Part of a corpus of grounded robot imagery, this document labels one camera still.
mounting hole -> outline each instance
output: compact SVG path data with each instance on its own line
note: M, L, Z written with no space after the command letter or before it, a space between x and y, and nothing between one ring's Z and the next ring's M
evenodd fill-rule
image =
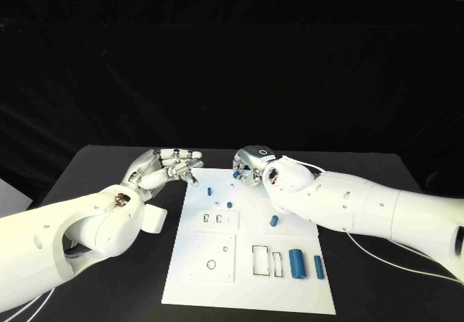
M43 247L43 244L41 244L40 238L37 236L33 237L33 244L34 244L35 248L40 250Z
M208 260L207 263L205 263L205 267L213 270L214 267L216 267L216 262L213 260Z

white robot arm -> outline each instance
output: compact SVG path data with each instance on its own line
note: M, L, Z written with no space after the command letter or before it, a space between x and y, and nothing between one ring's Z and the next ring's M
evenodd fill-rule
M178 178L197 185L190 168L200 152L148 150L122 183L99 193L0 218L0 312L70 280L93 263L118 256L139 230L158 233L165 210L145 205ZM63 235L77 244L63 250Z
M234 155L233 176L247 186L263 184L280 213L293 213L331 230L383 237L414 248L462 281L464 199L400 191L321 169L312 174L301 163L278 158L265 146L247 146Z

black curtain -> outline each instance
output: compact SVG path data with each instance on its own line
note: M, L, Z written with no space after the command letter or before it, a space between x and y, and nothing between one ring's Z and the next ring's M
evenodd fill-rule
M0 177L40 198L86 144L388 152L422 187L462 170L461 6L341 6L4 9Z

white cable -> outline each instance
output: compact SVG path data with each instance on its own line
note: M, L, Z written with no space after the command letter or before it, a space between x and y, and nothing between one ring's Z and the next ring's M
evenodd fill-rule
M41 295L38 295L30 302L28 304L25 304L25 306L22 306L22 308L2 321L2 322L8 322L11 321L18 314L21 314L21 312L33 305L33 302L41 297Z
M423 253L417 252L414 249L412 249L410 247L401 245L400 243L397 243L396 241L391 241L390 239L387 239L387 241L390 243L393 243L396 246L401 247L404 250L409 250L412 253L417 254L419 256L422 256L423 258L426 258L427 260L435 261L427 255L425 255Z
M350 239L351 241L355 243L357 247L376 259L378 259L378 261L381 261L383 263L386 263L387 265L391 265L393 267L396 268L400 268L401 270L406 270L407 272L412 272L412 273L417 273L417 274L423 274L423 275L429 275L429 276L435 276L435 277L439 277L439 278L445 278L446 280L452 280L453 282L458 282L459 284L464 285L464 282L455 278L450 278L450 277L446 277L446 276L442 276L442 275L437 275L437 274L432 274L432 273L426 273L426 272L420 272L419 270L410 270L409 268L404 268L387 261L384 261L381 258L376 257L376 255L373 255L371 253L368 253L364 248L361 247L361 245L357 243L357 241L354 240L354 238L351 237L350 233L347 233L347 236L350 236Z
M43 305L46 304L46 301L48 300L51 293L53 293L54 289L50 290L50 293L46 297L46 300L43 301L41 305L38 306L38 309L35 310L35 313L31 315L31 317L28 318L28 320L25 322L30 322L30 320L33 319L33 317L35 316L35 314L38 313L40 309L43 308Z
M316 167L316 166L315 166L314 164L311 164L311 163L303 163L303 162L301 162L301 161L298 161L298 160L295 160L295 159L291 159L288 156L282 156L282 158L285 158L288 161L296 162L298 164L303 164L305 166L311 166L311 167L314 167L319 172L325 172L325 170L324 170L322 168Z

black table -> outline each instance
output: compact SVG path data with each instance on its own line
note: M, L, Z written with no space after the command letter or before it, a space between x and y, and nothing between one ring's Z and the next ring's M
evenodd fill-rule
M86 146L43 201L47 205L99 191L119 183L128 165L146 148ZM204 167L229 168L236 150L203 152ZM419 192L394 154L285 152L291 158L374 182ZM373 259L347 235L318 228L324 264L337 316L213 307L161 305L185 192L171 182L151 200L168 211L158 235L139 232L128 251L87 268L59 286L34 318L40 321L464 321L464 287L440 278L404 272ZM384 239L354 236L378 257L416 270L445 274L439 265ZM25 320L34 305L21 314ZM0 321L15 310L0 315Z

